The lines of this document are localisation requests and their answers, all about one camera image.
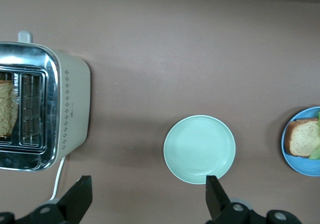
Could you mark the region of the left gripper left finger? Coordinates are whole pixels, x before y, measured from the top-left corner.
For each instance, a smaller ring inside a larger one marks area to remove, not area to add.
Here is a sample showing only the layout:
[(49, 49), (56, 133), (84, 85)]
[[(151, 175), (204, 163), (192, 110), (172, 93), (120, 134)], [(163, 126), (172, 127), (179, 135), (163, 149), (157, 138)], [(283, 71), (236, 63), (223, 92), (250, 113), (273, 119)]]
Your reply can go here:
[(42, 203), (20, 219), (16, 219), (11, 212), (3, 212), (0, 214), (0, 222), (2, 224), (78, 224), (92, 201), (92, 177), (81, 176), (61, 198)]

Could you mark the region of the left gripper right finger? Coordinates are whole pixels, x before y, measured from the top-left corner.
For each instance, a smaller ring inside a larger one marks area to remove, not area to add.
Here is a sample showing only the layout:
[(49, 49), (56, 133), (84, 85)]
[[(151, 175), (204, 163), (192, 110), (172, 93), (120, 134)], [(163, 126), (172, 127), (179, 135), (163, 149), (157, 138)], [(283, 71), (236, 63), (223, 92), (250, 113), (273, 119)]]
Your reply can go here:
[(270, 210), (263, 217), (240, 199), (229, 199), (216, 176), (207, 176), (205, 200), (211, 220), (208, 224), (299, 224), (290, 212)]

